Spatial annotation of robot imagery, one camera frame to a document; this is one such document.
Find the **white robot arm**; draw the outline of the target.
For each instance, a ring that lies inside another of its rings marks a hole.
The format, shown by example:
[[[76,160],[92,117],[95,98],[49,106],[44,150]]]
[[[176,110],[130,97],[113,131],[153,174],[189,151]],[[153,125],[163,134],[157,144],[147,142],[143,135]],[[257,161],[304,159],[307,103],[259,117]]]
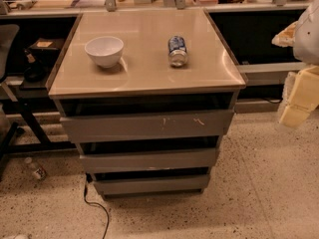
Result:
[[[319,106],[319,0],[314,0],[299,19],[278,33],[271,43],[292,47],[293,56],[306,64],[298,73],[288,73],[278,109],[278,122],[297,128]]]

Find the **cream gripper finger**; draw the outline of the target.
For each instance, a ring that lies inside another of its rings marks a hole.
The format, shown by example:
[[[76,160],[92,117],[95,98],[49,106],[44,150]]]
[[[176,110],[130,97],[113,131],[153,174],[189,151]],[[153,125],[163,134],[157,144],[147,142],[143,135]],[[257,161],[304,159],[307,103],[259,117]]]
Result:
[[[310,66],[285,79],[278,122],[291,128],[302,125],[319,106],[319,67]]]
[[[291,23],[284,30],[275,35],[275,37],[271,40],[271,43],[278,47],[292,47],[295,42],[295,28],[297,22]]]

